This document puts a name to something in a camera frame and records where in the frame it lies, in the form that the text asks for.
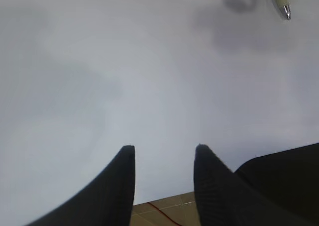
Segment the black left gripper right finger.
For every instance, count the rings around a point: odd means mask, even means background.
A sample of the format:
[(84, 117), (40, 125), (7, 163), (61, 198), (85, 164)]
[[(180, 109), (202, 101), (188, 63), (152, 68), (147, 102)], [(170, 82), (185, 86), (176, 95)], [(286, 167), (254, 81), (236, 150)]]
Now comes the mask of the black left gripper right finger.
[(196, 147), (194, 193), (203, 226), (311, 225), (246, 184), (207, 145)]

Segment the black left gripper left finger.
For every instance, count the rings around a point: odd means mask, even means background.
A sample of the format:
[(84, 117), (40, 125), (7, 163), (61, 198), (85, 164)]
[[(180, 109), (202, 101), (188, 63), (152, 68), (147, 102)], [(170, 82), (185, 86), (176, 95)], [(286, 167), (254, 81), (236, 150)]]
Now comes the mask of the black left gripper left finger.
[(135, 148), (123, 146), (93, 181), (31, 225), (128, 226), (135, 180)]

